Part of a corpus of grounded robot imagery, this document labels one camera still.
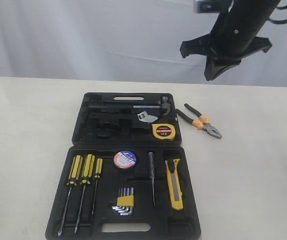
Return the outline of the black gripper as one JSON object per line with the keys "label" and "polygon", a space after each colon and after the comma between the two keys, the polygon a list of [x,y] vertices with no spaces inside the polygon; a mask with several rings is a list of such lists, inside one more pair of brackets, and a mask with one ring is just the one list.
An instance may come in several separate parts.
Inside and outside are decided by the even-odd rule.
{"label": "black gripper", "polygon": [[209,34],[183,41],[180,53],[206,56],[204,76],[213,81],[241,60],[272,47],[267,37],[257,34],[276,9],[279,0],[235,0],[229,11],[220,13]]}

